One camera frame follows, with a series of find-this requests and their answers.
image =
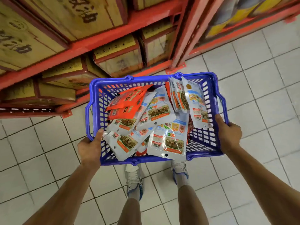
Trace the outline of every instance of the white snack package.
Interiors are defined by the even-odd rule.
[[[171,78],[169,77],[169,83],[170,83],[170,96],[171,96],[171,102],[173,104],[173,108],[174,108],[174,111],[175,112],[179,112],[180,111],[180,107],[179,107],[179,104],[178,104],[178,101],[174,98],[176,98],[175,96],[175,85],[173,83],[173,81],[171,80]]]
[[[190,107],[190,116],[193,120],[194,128],[209,128],[208,112],[205,106],[204,94],[201,86],[195,82],[181,77],[185,89],[185,97]]]
[[[178,100],[180,109],[183,113],[187,113],[189,108],[188,102],[185,98],[185,90],[182,84],[181,80],[178,80],[176,78],[171,78],[171,80],[173,81],[174,85],[175,85],[175,95],[176,98]]]
[[[135,113],[133,119],[115,119],[112,121],[111,124],[107,126],[107,131],[114,131],[118,133],[118,135],[127,135],[130,132],[133,131],[134,127],[140,120],[141,116],[145,112],[145,109],[149,105],[149,103],[152,101],[153,97],[155,96],[156,92],[146,92],[145,96],[143,98],[143,102],[141,103],[141,106],[139,107],[138,111]]]
[[[131,133],[125,136],[118,135],[116,132],[110,132],[104,137],[104,140],[110,146],[116,158],[119,161],[124,161],[137,152],[137,148],[151,134],[152,131],[153,128],[140,131],[133,130]]]
[[[137,151],[142,153],[147,149],[149,142],[149,136],[143,141],[143,143],[137,148]]]
[[[162,158],[186,160],[189,112],[176,113],[176,119],[156,127],[150,134],[147,153]]]
[[[165,122],[174,121],[176,115],[169,101],[166,87],[163,85],[154,90],[157,94],[148,105],[141,119],[137,123],[136,130],[155,127]]]

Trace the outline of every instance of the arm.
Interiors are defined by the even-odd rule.
[[[221,150],[240,171],[272,225],[300,224],[300,193],[240,147],[241,128],[216,115]]]
[[[86,137],[78,144],[81,164],[60,189],[24,225],[72,225],[88,186],[100,168],[101,138],[99,130],[90,142]]]

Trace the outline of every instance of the leg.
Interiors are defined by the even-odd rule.
[[[125,166],[128,199],[124,205],[118,225],[142,225],[140,199],[143,196],[143,184],[140,178],[140,166]]]
[[[181,225],[208,225],[208,219],[194,189],[189,185],[184,162],[171,161],[173,178],[178,186],[179,222]]]

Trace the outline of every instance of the foot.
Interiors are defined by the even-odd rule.
[[[127,196],[136,190],[137,187],[140,189],[140,200],[142,199],[144,188],[141,179],[141,166],[133,166],[131,164],[125,165],[125,177],[127,179]]]
[[[182,174],[182,175],[185,175],[188,179],[188,170],[186,168],[186,164],[184,161],[171,160],[171,170],[173,172],[173,179],[174,179],[174,182],[176,183],[176,185],[177,185],[177,182],[176,182],[175,175]]]

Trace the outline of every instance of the forearm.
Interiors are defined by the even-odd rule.
[[[80,165],[24,225],[72,225],[96,169]]]
[[[300,224],[300,193],[281,181],[243,148],[225,154],[240,171],[273,225]]]

